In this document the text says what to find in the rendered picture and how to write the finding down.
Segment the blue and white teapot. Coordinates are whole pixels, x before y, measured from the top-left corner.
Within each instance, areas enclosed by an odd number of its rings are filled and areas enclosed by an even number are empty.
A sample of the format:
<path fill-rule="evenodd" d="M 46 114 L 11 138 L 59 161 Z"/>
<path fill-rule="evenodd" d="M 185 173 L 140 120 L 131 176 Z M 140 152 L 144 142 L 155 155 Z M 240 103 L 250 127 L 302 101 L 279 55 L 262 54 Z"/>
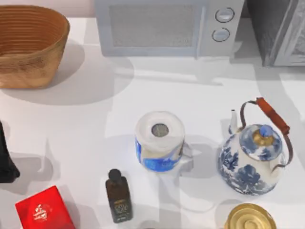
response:
<path fill-rule="evenodd" d="M 259 196 L 275 188 L 294 153 L 288 136 L 290 127 L 273 107 L 262 97 L 249 103 L 259 106 L 281 132 L 269 125 L 247 125 L 244 116 L 247 103 L 243 103 L 239 113 L 231 111 L 230 136 L 222 146 L 217 165 L 232 189 Z"/>

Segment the wooden basket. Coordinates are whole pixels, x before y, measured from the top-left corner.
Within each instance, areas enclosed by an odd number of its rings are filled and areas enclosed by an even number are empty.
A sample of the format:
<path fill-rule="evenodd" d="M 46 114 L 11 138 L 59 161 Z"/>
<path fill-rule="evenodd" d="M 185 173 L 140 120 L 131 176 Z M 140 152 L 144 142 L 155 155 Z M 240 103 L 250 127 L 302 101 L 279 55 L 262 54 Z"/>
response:
<path fill-rule="evenodd" d="M 54 78 L 70 24 L 36 5 L 0 5 L 0 88 L 40 88 Z"/>

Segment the blue and white paper roll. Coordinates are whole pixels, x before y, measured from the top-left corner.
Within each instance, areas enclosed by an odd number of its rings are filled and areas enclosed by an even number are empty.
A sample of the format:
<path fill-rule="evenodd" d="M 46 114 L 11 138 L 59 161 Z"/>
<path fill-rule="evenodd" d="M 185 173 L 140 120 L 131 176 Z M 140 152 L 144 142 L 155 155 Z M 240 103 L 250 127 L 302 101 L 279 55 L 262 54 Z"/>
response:
<path fill-rule="evenodd" d="M 193 164 L 184 125 L 168 111 L 152 111 L 139 119 L 135 127 L 135 145 L 139 163 L 151 171 L 166 172 L 179 163 Z"/>

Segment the dark brown bottle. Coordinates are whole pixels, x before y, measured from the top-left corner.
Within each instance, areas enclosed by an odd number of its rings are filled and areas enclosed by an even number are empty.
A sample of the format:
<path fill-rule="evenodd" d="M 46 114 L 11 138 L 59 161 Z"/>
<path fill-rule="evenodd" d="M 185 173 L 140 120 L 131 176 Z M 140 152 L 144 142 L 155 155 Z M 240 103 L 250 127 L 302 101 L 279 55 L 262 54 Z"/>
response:
<path fill-rule="evenodd" d="M 122 223 L 131 220 L 133 210 L 126 177 L 120 170 L 111 169 L 105 187 L 113 222 Z"/>

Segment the gold round can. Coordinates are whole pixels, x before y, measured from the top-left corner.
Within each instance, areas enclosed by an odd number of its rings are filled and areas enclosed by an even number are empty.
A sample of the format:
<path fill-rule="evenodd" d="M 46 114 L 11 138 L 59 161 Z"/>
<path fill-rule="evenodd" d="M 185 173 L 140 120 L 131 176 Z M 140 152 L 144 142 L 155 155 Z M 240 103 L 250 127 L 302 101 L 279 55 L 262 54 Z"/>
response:
<path fill-rule="evenodd" d="M 224 229 L 277 229 L 272 216 L 259 205 L 243 203 L 229 213 Z"/>

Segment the microwave knob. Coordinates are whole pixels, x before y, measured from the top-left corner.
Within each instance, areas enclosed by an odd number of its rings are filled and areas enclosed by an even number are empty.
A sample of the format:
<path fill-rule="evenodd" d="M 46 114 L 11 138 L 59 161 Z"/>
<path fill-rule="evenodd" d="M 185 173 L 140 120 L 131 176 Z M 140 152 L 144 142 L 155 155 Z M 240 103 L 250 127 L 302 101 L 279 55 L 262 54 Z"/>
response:
<path fill-rule="evenodd" d="M 212 33 L 212 39 L 215 42 L 224 42 L 230 37 L 230 31 L 227 28 L 219 28 Z"/>
<path fill-rule="evenodd" d="M 220 23 L 227 23 L 234 18 L 234 10 L 232 8 L 219 9 L 215 14 L 215 18 Z"/>

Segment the grey cabinet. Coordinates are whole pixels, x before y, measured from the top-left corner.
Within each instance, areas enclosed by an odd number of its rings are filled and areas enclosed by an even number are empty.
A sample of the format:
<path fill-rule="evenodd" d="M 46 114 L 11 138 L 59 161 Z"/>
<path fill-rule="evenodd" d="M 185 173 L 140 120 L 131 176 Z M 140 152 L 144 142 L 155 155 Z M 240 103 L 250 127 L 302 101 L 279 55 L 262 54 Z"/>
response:
<path fill-rule="evenodd" d="M 305 67 L 305 0 L 247 0 L 264 66 Z"/>

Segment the red box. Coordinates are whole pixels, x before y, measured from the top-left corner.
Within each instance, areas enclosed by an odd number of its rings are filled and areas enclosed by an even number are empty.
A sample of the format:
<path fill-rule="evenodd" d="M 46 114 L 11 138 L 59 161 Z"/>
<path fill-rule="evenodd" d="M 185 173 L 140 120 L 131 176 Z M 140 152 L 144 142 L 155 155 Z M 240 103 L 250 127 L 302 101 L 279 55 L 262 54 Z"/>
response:
<path fill-rule="evenodd" d="M 76 229 L 56 186 L 15 204 L 22 229 Z"/>

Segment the pale microwave oven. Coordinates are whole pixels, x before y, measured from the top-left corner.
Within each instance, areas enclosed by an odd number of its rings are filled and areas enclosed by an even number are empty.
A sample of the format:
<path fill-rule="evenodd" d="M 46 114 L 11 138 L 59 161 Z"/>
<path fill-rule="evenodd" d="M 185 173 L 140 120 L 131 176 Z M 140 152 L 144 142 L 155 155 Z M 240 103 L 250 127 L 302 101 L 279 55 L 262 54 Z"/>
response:
<path fill-rule="evenodd" d="M 244 0 L 95 0 L 95 15 L 105 56 L 225 57 L 233 50 Z M 234 18 L 216 20 L 219 9 Z M 227 28 L 230 37 L 215 42 L 212 33 Z"/>

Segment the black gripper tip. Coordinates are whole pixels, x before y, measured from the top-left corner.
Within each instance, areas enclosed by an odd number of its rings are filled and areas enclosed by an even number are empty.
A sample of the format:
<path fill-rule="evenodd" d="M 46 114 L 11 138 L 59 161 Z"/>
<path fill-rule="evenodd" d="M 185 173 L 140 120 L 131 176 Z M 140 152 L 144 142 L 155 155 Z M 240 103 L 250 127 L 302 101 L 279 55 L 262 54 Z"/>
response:
<path fill-rule="evenodd" d="M 0 184 L 13 183 L 20 177 L 20 171 L 9 154 L 2 122 L 0 121 Z"/>

